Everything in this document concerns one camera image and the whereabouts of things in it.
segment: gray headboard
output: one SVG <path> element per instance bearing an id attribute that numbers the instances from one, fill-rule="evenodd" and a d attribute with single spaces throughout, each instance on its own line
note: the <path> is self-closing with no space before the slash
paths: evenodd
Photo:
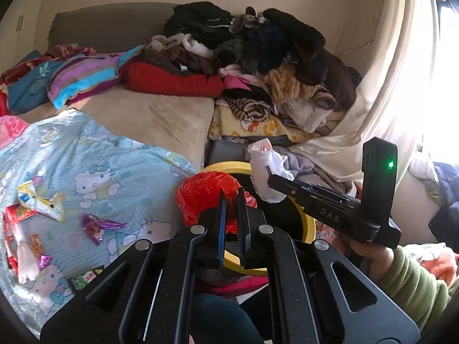
<path id="1" fill-rule="evenodd" d="M 161 34 L 174 14 L 172 3 L 114 3 L 58 13 L 48 35 L 48 48 L 79 44 L 98 52 L 124 52 Z"/>

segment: triangular cutout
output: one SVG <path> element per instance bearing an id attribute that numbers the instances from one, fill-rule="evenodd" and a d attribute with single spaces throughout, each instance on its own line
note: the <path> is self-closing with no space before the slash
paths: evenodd
<path id="1" fill-rule="evenodd" d="M 122 287 L 125 285 L 131 266 L 124 262 L 116 268 L 86 297 L 86 301 L 95 306 L 112 311 L 118 300 Z"/>
<path id="2" fill-rule="evenodd" d="M 376 304 L 376 296 L 343 264 L 336 262 L 332 265 L 332 268 L 351 311 L 358 312 L 363 308 Z"/>

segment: green fleece sleeve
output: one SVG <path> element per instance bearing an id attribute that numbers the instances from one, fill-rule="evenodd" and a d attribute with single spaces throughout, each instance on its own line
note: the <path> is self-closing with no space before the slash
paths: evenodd
<path id="1" fill-rule="evenodd" d="M 402 247 L 394 250 L 395 259 L 389 272 L 379 281 L 380 288 L 408 314 L 420 330 L 428 329 L 450 300 L 444 281 L 437 281 L 421 265 L 412 261 Z"/>

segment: person's hand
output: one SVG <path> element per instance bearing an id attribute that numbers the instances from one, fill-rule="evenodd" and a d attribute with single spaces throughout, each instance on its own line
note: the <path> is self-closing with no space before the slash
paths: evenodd
<path id="1" fill-rule="evenodd" d="M 394 262 L 394 251 L 390 248 L 375 243 L 364 245 L 353 239 L 350 245 L 356 254 L 371 259 L 369 277 L 374 282 L 384 277 Z"/>

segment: curtain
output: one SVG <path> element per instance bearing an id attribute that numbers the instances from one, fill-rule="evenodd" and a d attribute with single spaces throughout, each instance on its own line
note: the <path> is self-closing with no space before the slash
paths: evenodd
<path id="1" fill-rule="evenodd" d="M 338 182 L 362 181 L 362 148 L 377 136 L 398 147 L 397 182 L 420 141 L 438 40 L 435 0 L 384 0 L 369 70 L 330 135 L 290 147 Z"/>

